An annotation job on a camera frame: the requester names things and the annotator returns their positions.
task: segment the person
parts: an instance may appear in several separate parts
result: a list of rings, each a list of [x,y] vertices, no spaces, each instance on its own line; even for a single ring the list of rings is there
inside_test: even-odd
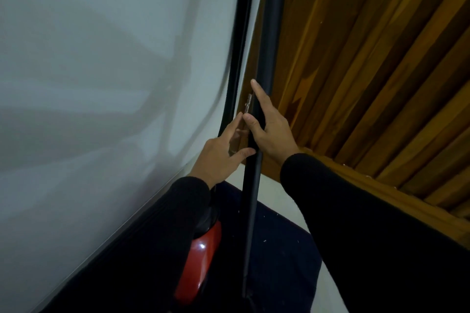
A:
[[[107,311],[167,312],[211,188],[255,153],[246,148],[228,154],[242,118],[261,151],[281,166],[281,184],[302,212],[350,313],[412,307],[467,311],[469,252],[299,151],[287,120],[255,80],[251,86],[265,129],[252,115],[238,114],[220,137],[206,142],[189,175],[176,180],[45,311],[106,306]]]

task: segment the dark blue fabric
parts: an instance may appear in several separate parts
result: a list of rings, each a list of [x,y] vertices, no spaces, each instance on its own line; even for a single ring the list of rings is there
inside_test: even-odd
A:
[[[204,312],[226,312],[240,296],[241,270],[236,263],[241,191],[224,182],[217,185],[216,195],[222,241],[196,304]],[[258,202],[248,281],[257,312],[310,312],[320,266],[320,253],[310,234]]]

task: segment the shiny red plastic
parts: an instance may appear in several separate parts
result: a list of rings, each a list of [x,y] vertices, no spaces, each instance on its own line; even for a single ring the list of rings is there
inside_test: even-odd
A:
[[[196,298],[221,238],[222,227],[220,221],[216,221],[207,233],[191,242],[183,275],[179,279],[174,295],[179,304],[188,305]]]

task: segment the black sweater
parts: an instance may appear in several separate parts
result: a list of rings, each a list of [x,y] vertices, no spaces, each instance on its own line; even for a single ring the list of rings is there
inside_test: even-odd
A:
[[[289,157],[281,184],[301,210],[350,313],[468,310],[470,255],[459,244],[311,156]],[[210,197],[200,179],[175,181],[45,311],[105,305],[107,311],[167,312]]]

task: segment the white floor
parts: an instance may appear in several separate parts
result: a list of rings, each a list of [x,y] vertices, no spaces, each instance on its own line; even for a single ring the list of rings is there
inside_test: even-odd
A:
[[[240,165],[238,169],[227,179],[235,187],[242,189],[245,166]],[[308,231],[302,213],[291,197],[282,188],[281,184],[261,175],[259,181],[258,201],[272,210],[283,215],[293,223]],[[321,264],[320,274],[317,281],[317,292],[312,304],[311,312],[314,313],[347,313],[338,288],[328,272],[325,264]]]

